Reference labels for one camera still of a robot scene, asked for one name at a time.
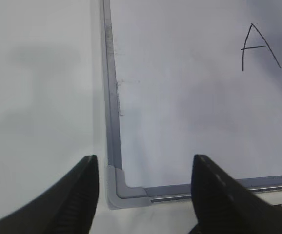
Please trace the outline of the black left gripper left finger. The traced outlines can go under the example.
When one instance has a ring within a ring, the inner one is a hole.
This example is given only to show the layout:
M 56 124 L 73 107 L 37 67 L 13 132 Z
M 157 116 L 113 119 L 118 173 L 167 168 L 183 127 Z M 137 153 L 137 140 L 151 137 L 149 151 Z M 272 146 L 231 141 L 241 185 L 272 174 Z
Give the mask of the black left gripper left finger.
M 85 156 L 43 194 L 1 218 L 0 234 L 87 234 L 98 199 L 98 159 Z

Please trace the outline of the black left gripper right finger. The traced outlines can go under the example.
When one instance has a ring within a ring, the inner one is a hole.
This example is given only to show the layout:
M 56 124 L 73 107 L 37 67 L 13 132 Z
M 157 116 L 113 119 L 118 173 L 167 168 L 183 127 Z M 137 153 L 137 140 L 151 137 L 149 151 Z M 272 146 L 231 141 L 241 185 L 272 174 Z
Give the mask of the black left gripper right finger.
M 193 234 L 282 234 L 282 210 L 263 201 L 206 155 L 195 155 Z

